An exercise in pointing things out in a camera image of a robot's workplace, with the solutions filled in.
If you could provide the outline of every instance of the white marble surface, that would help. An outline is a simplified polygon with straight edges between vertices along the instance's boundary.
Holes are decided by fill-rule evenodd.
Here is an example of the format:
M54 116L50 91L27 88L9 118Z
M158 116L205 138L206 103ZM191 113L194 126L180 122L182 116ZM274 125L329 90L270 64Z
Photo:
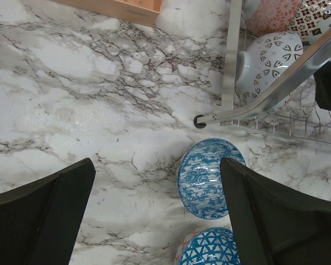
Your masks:
M44 0L0 1L0 193L90 157L97 176L72 265L172 264L193 217L174 172L195 142L234 143L252 169L331 200L331 150L197 130L213 110L227 3L165 0L147 28Z

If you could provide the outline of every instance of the pink patterned bowl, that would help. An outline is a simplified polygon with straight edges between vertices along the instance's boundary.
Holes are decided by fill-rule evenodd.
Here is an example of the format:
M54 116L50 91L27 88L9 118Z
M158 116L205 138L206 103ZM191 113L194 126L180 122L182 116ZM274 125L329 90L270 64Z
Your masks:
M302 0L245 0L242 16L248 30L261 37L285 31L301 3Z

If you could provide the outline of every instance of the ceramic bowl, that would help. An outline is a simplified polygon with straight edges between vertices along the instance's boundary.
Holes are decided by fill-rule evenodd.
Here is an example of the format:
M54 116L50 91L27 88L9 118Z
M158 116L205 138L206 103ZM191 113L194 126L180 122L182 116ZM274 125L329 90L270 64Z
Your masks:
M246 0L242 16L248 30L260 37L284 31L301 3L302 0Z
M331 25L331 0L303 0L286 30L298 33L303 44L307 45L307 42L313 44L329 29L329 25Z
M202 219L219 219L228 214L221 182L220 163L230 157L245 165L239 150L222 139L207 139L183 157L177 174L178 191L185 207Z
M237 265L237 245L231 230L223 227L196 230L178 248L174 265Z
M291 31L265 35L256 39L247 51L240 52L236 91L241 105L255 101L302 54L302 41ZM275 113L288 98L269 109L268 113Z
M316 27L309 29L307 35L305 35L305 32L301 33L303 45L312 45L322 36L322 34L328 31L329 28L331 28L331 2L326 7Z

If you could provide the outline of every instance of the white bowl with black pattern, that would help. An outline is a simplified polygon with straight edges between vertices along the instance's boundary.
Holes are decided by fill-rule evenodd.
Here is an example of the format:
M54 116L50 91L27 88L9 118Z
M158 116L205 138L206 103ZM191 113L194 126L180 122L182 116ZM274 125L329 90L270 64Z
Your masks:
M241 51L236 74L236 91L241 105L255 101L302 54L302 41L292 31L264 35L256 39L247 51ZM289 96L268 113L278 111L288 99Z

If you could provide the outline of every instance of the bowl rim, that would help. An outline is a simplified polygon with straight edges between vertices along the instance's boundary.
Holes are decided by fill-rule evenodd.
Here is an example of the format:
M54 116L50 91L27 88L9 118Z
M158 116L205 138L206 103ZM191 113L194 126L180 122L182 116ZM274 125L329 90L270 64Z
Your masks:
M201 231L201 232L198 233L196 236L194 236L194 237L189 241L189 243L185 246L183 252L182 252L181 255L180 255L179 262L178 262L177 265L181 265L181 258L183 257L185 250L191 245L191 243L193 242L193 240L196 239L198 236L202 235L204 232L209 231L209 230L212 230L212 229L222 229L222 230L225 230L225 231L229 231L229 232L232 233L232 235L233 235L233 237L234 237L234 233L233 233L233 231L232 231L231 229L229 229L229 228L226 228L226 227L215 226L215 227L206 228L205 230Z
M181 192L180 192L180 189L179 189L179 186L180 186L180 185L179 185L179 180L180 180L180 169L181 169L182 166L183 166L183 163L184 163L184 161L185 161L185 158L187 157L187 155L189 154L189 152L191 152L195 147L197 147L197 145L199 145L199 144L202 143L202 142L209 141L209 140L219 140L219 141L223 141L223 142L226 142L226 143L232 145L232 146L233 146L233 147L239 152L241 158L242 158L243 161L244 161L244 164L245 164L245 165L247 164L246 161L245 161L244 156L242 155L242 153L240 152L240 150L239 150L234 144L232 144L231 142L229 142L229 141L227 141L227 140L220 139L220 138L208 138L208 139L205 139L205 140L202 140L202 141L196 143L196 144L195 144L192 148L190 148L190 150L189 150L188 152L186 152L186 154L184 155L184 157L183 157L183 159L182 159L182 161L181 161L181 163L180 163L178 173L177 173L177 186L178 186L178 193L179 193L180 199L181 199L181 201L183 202L184 206L186 207L186 209L187 209L189 212L191 212L191 213L192 213L193 215L195 215L196 217L201 218L201 219L204 219L204 220L217 220L217 219L220 219L220 218L225 217L227 214L223 214L223 215L221 215L220 217L217 217L217 218L203 218L203 217L197 216L196 214L194 214L194 213L188 208L187 203L185 203L185 200L183 199L183 196L182 196L182 194L181 194Z

